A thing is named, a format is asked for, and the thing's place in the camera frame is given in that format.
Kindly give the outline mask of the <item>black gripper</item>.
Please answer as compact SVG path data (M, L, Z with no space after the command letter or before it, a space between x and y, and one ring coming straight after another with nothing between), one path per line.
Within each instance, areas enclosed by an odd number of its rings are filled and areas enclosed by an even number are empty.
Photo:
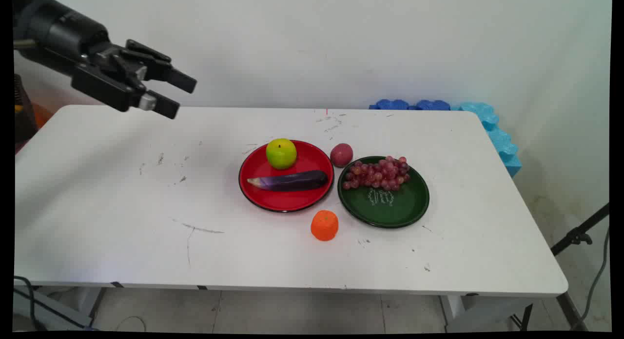
M169 119L180 103L145 89L142 81L164 81L189 94L197 84L174 68L171 57L131 39L125 47L113 44L105 26L75 10L47 10L46 65L71 77L73 89L113 109L135 107Z

